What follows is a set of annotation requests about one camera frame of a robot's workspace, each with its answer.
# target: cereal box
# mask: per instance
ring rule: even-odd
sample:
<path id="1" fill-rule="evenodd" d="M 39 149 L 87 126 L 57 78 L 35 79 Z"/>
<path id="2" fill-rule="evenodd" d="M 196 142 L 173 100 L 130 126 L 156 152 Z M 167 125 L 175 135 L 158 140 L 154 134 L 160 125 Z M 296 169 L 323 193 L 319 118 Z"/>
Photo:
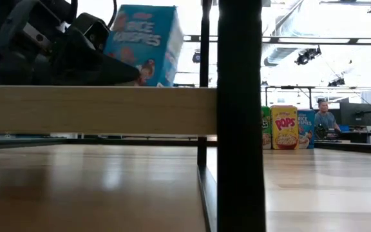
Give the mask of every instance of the cereal box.
<path id="1" fill-rule="evenodd" d="M 138 68 L 138 86 L 173 86 L 182 43 L 175 6 L 122 5 L 104 53 Z"/>
<path id="2" fill-rule="evenodd" d="M 262 107 L 262 127 L 263 149 L 271 149 L 271 114 L 267 106 Z"/>
<path id="3" fill-rule="evenodd" d="M 272 145 L 274 149 L 297 149 L 299 139 L 297 108 L 272 106 Z"/>
<path id="4" fill-rule="evenodd" d="M 314 148 L 314 111 L 298 110 L 299 148 Z"/>

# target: wooden beam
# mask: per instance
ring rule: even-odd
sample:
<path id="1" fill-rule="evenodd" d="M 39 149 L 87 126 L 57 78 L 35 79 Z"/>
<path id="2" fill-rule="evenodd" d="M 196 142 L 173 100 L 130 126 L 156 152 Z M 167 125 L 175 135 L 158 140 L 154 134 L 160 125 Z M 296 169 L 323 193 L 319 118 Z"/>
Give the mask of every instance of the wooden beam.
<path id="1" fill-rule="evenodd" d="M 0 132 L 216 134 L 216 89 L 0 86 Z"/>

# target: pops cereal box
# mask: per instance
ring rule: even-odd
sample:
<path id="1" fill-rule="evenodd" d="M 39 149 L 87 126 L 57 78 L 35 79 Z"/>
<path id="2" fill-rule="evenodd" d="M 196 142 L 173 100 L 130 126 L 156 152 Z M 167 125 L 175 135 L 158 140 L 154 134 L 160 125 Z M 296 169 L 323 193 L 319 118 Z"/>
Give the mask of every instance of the pops cereal box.
<path id="1" fill-rule="evenodd" d="M 294 106 L 272 106 L 271 120 L 273 148 L 297 149 L 299 144 L 297 108 Z"/>
<path id="2" fill-rule="evenodd" d="M 314 111 L 298 110 L 299 148 L 314 148 Z"/>
<path id="3" fill-rule="evenodd" d="M 263 149 L 271 149 L 271 114 L 267 106 L 262 107 L 262 127 Z"/>
<path id="4" fill-rule="evenodd" d="M 137 86 L 173 86 L 182 43 L 175 6 L 122 5 L 104 53 L 138 68 Z"/>

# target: man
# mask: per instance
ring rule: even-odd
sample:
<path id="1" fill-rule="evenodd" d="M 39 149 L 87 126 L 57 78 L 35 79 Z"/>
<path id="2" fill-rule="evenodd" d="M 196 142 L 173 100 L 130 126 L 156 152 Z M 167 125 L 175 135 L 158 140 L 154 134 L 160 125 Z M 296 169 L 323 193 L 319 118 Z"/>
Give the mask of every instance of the man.
<path id="1" fill-rule="evenodd" d="M 314 124 L 318 125 L 321 124 L 326 130 L 334 129 L 337 132 L 340 132 L 340 128 L 336 123 L 334 115 L 328 112 L 328 104 L 327 101 L 318 101 L 319 104 L 319 111 L 314 116 Z"/>

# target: green cereal box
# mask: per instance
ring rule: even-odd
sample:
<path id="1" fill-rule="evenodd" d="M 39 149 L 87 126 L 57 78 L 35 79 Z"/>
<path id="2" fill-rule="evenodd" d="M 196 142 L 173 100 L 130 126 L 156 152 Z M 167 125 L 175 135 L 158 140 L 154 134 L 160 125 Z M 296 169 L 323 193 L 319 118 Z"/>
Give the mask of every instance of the green cereal box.
<path id="1" fill-rule="evenodd" d="M 262 107 L 263 149 L 271 149 L 271 113 L 267 106 Z"/>

